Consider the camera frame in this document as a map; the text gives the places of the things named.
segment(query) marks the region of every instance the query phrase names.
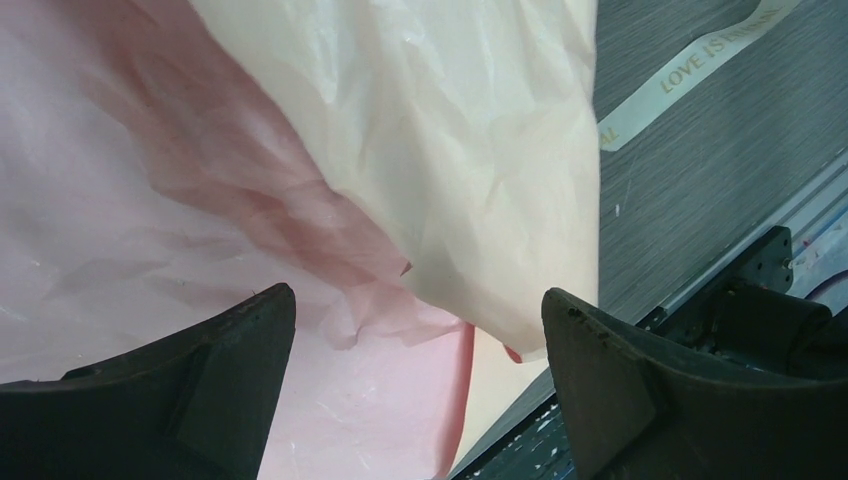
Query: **gray wooden surface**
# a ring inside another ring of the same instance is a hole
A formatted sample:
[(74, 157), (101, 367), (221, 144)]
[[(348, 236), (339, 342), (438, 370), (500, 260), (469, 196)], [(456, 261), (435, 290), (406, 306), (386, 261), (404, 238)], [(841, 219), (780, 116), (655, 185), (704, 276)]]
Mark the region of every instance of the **gray wooden surface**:
[[(692, 40), (758, 3), (600, 0), (598, 118)], [(802, 0), (636, 139), (601, 152), (601, 308), (637, 321), (846, 146), (848, 1)], [(552, 392), (543, 374), (467, 458)]]

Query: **wrapping paper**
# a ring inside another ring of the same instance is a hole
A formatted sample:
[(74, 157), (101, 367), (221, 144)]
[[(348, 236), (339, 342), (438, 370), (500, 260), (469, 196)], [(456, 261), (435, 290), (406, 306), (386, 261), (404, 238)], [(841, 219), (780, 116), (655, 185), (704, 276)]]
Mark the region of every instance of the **wrapping paper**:
[(539, 305), (598, 296), (594, 0), (190, 0), (404, 285), (545, 357)]
[(472, 331), (333, 193), (185, 1), (0, 3), (0, 381), (51, 380), (276, 282), (298, 331), (260, 478), (420, 480)]

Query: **gold lettering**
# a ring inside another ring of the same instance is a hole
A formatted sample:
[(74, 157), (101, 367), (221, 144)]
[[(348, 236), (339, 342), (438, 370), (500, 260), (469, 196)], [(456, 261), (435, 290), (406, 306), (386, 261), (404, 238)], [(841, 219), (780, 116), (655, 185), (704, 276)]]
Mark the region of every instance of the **gold lettering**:
[(774, 9), (774, 10), (768, 10), (766, 12), (763, 12), (763, 14), (760, 15), (760, 18), (754, 20), (753, 22), (751, 22), (747, 25), (743, 25), (743, 26), (739, 27), (738, 29), (733, 30), (732, 32), (729, 32), (725, 35), (720, 35), (720, 37), (725, 39), (728, 42), (734, 42), (734, 41), (739, 40), (741, 38), (745, 38), (745, 37), (748, 36), (748, 34), (754, 33), (757, 30), (759, 30), (763, 25), (768, 24), (771, 21), (771, 19), (774, 18), (775, 15), (780, 13), (780, 10), (782, 10), (782, 7)]
[(609, 127), (607, 129), (606, 133), (601, 134), (601, 146), (602, 147), (607, 146), (610, 143), (612, 143), (613, 140), (615, 140), (617, 138), (618, 138), (618, 134), (615, 133), (615, 130), (613, 130), (612, 127)]
[(668, 74), (668, 83), (673, 86), (678, 86), (683, 81), (683, 74), (678, 72), (677, 70)]
[(716, 52), (720, 52), (724, 50), (724, 42), (719, 38), (714, 38), (710, 40), (710, 47), (712, 47)]
[(686, 75), (692, 75), (692, 67), (701, 68), (703, 65), (704, 64), (701, 63), (701, 60), (697, 55), (692, 55), (686, 60), (686, 63), (684, 63), (682, 67), (677, 67), (677, 69)]

